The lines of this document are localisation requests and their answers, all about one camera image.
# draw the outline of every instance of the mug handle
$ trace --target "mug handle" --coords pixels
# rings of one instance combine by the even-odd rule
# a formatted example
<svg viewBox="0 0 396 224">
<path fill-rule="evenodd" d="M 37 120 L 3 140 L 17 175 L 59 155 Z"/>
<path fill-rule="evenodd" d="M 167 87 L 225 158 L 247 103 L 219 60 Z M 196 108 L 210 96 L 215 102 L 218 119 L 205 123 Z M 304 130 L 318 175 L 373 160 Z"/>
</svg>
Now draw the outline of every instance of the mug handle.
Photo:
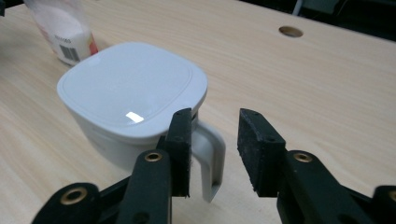
<svg viewBox="0 0 396 224">
<path fill-rule="evenodd" d="M 224 168 L 225 143 L 219 132 L 197 120 L 191 137 L 192 155 L 201 164 L 204 200 L 210 203 L 219 190 Z"/>
</svg>

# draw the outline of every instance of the round hole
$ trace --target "round hole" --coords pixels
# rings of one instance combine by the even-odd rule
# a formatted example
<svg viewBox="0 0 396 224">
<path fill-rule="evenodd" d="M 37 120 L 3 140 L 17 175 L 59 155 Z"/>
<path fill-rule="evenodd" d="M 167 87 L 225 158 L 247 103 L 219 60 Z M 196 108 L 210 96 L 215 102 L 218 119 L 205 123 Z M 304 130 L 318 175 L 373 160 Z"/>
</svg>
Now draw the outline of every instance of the round hole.
<svg viewBox="0 0 396 224">
<path fill-rule="evenodd" d="M 161 155 L 160 153 L 149 153 L 148 155 L 146 155 L 145 160 L 146 161 L 159 161 L 160 159 L 163 158 L 163 155 Z"/>
<path fill-rule="evenodd" d="M 345 214 L 339 215 L 338 220 L 343 224 L 359 224 L 359 222 L 355 218 Z"/>
<path fill-rule="evenodd" d="M 70 205 L 74 203 L 81 202 L 86 196 L 88 192 L 83 187 L 70 189 L 61 198 L 61 204 Z"/>
<path fill-rule="evenodd" d="M 396 190 L 392 190 L 392 191 L 389 193 L 389 197 L 390 197 L 394 202 L 396 202 Z"/>
<path fill-rule="evenodd" d="M 301 152 L 297 152 L 294 153 L 294 159 L 296 159 L 297 161 L 302 161 L 302 162 L 311 162 L 312 161 L 312 157 L 310 157 L 307 154 L 301 153 Z"/>
<path fill-rule="evenodd" d="M 279 28 L 279 32 L 290 37 L 300 37 L 304 34 L 303 31 L 291 26 L 282 26 Z"/>
<path fill-rule="evenodd" d="M 145 212 L 136 213 L 133 217 L 134 224 L 147 224 L 149 223 L 149 214 Z"/>
</svg>

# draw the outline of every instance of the mug lid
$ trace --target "mug lid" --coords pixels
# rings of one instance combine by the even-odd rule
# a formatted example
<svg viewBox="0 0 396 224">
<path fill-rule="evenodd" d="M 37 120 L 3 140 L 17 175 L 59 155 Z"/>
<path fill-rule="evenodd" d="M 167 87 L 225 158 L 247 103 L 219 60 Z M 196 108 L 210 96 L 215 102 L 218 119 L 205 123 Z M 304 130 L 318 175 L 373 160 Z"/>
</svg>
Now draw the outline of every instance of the mug lid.
<svg viewBox="0 0 396 224">
<path fill-rule="evenodd" d="M 195 113 L 207 78 L 195 64 L 145 43 L 123 43 L 82 61 L 58 82 L 64 104 L 95 126 L 136 141 L 156 141 L 173 114 Z"/>
</svg>

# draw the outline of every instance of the wooden table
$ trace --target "wooden table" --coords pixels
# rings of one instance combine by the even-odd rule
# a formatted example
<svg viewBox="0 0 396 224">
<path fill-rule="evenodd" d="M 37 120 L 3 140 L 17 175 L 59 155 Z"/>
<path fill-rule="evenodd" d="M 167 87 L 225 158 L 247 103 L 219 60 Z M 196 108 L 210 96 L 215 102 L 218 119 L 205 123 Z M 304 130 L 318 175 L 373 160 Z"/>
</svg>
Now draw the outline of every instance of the wooden table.
<svg viewBox="0 0 396 224">
<path fill-rule="evenodd" d="M 279 223 L 236 150 L 239 108 L 264 114 L 287 149 L 317 155 L 347 187 L 371 196 L 396 185 L 396 45 L 231 0 L 83 1 L 99 49 L 140 41 L 198 64 L 209 79 L 200 118 L 227 144 L 223 184 L 211 204 L 198 163 L 191 198 L 173 200 L 174 223 Z M 282 35 L 284 25 L 304 32 Z M 104 189 L 128 174 L 96 153 L 56 93 L 70 67 L 25 6 L 0 18 L 0 217 L 29 223 L 56 190 Z"/>
</svg>

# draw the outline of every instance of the barcode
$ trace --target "barcode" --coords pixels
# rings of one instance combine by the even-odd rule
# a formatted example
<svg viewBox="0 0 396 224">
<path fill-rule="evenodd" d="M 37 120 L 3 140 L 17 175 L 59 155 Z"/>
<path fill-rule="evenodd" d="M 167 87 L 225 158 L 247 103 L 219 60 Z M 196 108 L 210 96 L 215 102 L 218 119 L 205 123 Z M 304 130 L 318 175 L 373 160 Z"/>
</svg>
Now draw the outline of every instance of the barcode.
<svg viewBox="0 0 396 224">
<path fill-rule="evenodd" d="M 65 46 L 60 45 L 62 52 L 64 53 L 64 57 L 68 60 L 79 62 L 79 57 L 76 49 L 67 48 Z"/>
</svg>

